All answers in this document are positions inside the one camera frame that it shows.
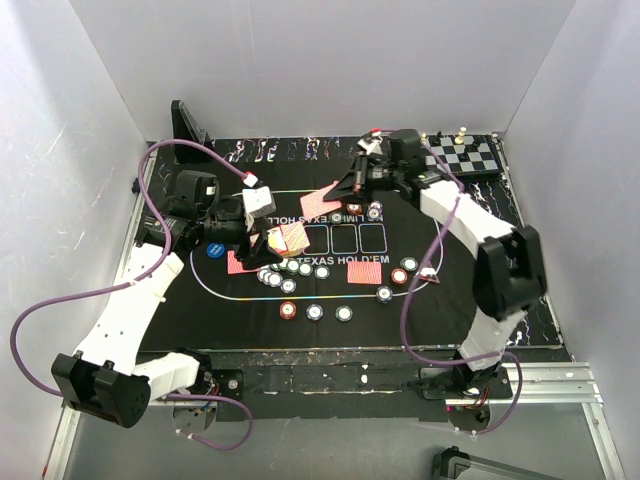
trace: black mat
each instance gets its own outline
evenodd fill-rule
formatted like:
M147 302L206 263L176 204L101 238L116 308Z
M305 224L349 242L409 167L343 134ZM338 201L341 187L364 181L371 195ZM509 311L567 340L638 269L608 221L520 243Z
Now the black mat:
M308 145L301 139L270 139L278 142L275 152L282 152L281 158L267 152L268 145L261 148L265 152L260 162L240 163L240 167L256 173L273 191L307 190L321 188L337 179L348 167L346 154L353 146L353 139L315 139L315 158L318 152L322 157L312 160ZM237 151L237 141L218 141L216 150L225 155ZM274 160L267 162L267 157ZM218 165L178 166L174 164L172 150L164 149L159 153L150 190L158 201L165 193L171 192L173 179L181 169L198 169L216 173L222 181L223 194L231 194L242 188L241 182L226 169ZM506 182L496 180L468 186L469 192L479 203L498 216L518 222L513 201L509 196ZM278 210L273 217L288 221L301 215L299 196L304 193L276 193ZM383 224L386 231L387 252L380 254L328 254L316 257L325 262L333 259L330 265L331 276L327 280L314 277L302 278L296 275L298 288L294 296L333 296L368 295L375 293L376 286L352 285L346 283L346 265L339 263L340 258L362 257L370 260L387 261L383 263L383 283L390 285L389 275L399 266L403 257L421 258L429 242L435 237L436 229L432 220L403 202L394 193L381 193L379 199L384 203ZM337 251L350 251L349 245L355 236L349 232L357 231L361 235L365 251L377 251L383 243L379 226L362 227L361 221L349 222L353 227L341 227L336 230L342 240L337 241ZM322 238L324 226L316 229L312 241L318 249L326 248ZM452 236L444 242L445 257L439 277L440 285L428 285L414 296L411 309L411 339L414 344L431 346L451 346L460 343L469 330L475 306L471 295L473 259ZM255 274L226 274L226 260L211 259L205 248L194 252L194 266L203 283L219 295L233 298L286 297L279 289L273 289L258 282ZM395 293L406 291L406 287L390 285ZM190 266L176 279L167 293L167 302L158 309L143 340L142 351L170 350L179 346L200 349L262 349L262 348L312 348L312 347L385 347L400 343L398 320L402 298L394 298L390 304L381 305L373 298L340 298L296 300L298 315L295 321L284 321L279 316L281 301L236 301L215 296L202 288ZM324 318L311 322L304 316L304 310L311 303L320 304ZM348 305L353 309L354 317L349 323L340 323L335 319L335 309ZM523 323L514 333L516 345L558 345L557 331L545 306Z

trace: poker table mat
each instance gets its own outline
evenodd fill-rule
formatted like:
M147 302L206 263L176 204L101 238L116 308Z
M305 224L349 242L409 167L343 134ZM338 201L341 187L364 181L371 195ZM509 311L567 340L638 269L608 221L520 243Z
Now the poker table mat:
M221 154L220 141L216 150ZM302 216L300 196L339 179L349 167L347 155L318 160L239 162L238 167L255 173L272 192L277 210L269 217L274 225L289 223ZM217 164L178 165L173 149L158 153L149 186L154 201L161 203L174 188L182 170L215 173L222 195L238 193L243 185L227 169ZM512 223L519 223L505 179L469 185L477 200ZM214 259L203 245L186 258L185 267L166 293L143 339L141 351L167 351L178 347L211 350L298 349L344 347L397 347L400 343L399 319L408 282L398 286L390 275L405 257L420 260L437 231L432 219L403 201L395 192L374 196L383 203L381 221L369 222L366 215L347 217L339 226L320 217L307 224L311 247L301 261L313 266L326 265L326 280L315 276L289 275L296 291L285 294L266 286L255 273L227 274L226 254ZM471 254L452 235L443 242L444 260L438 273L439 284L429 283L413 296L410 309L410 339L414 345L451 348L466 337L475 312L471 285L474 261ZM439 261L439 250L433 258ZM377 285L347 282L347 265L352 260L382 263L383 285L394 292L390 303L375 299ZM192 271L195 270L201 285ZM293 320L280 317L279 308L288 297L297 309ZM324 316L317 322L306 318L311 304L318 304ZM349 306L353 318L340 322L335 311ZM512 346L557 346L561 344L546 303L528 315L514 332Z

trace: marble surface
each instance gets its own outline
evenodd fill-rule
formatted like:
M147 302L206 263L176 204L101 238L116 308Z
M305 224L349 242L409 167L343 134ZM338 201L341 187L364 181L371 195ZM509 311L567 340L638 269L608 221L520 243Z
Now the marble surface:
M356 148L357 137L252 138L217 140L214 148L232 163L336 161L346 159ZM161 204L170 192L175 156L171 148L158 153L149 191ZM514 225L522 225L514 194L503 173L487 181L465 182L466 191L488 212ZM514 331L510 346L557 346L562 336L554 322L548 299L528 314Z

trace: robotic arm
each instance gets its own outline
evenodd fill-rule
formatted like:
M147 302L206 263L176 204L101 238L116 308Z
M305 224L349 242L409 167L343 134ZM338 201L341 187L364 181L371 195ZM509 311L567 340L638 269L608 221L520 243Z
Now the robotic arm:
M370 202L378 190L395 190L425 215L444 224L461 195L450 231L475 259L473 296L476 313L469 334L454 359L470 359L454 367L449 385L456 391L481 387L496 376L500 356L474 360L490 352L504 353L505 345L526 313L547 289L538 232L516 228L460 194L445 173L426 165L427 150L415 130L389 135L390 151L381 148L381 134L372 131L359 141L352 166L324 199L348 203Z
M216 387L211 359L182 349L136 365L136 355L153 315L184 266L181 257L204 242L234 246L236 259L251 270L282 257L268 244L272 228L265 215L275 211L268 187L220 197L215 175L183 171L176 179L164 217L172 253L149 277L133 280L161 256L164 232L147 217L136 237L128 269L117 283L133 285L110 296L100 319L73 356L59 354L51 372L67 405L122 427L135 425L149 402L176 390L206 394Z

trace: cable connector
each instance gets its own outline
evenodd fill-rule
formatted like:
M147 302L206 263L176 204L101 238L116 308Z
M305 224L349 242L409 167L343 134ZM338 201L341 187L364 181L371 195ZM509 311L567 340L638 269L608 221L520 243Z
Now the cable connector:
M247 176L244 178L244 180L242 180L242 183L244 183L249 188L253 188L256 186L256 183L258 183L258 177L256 177L251 172L247 172Z

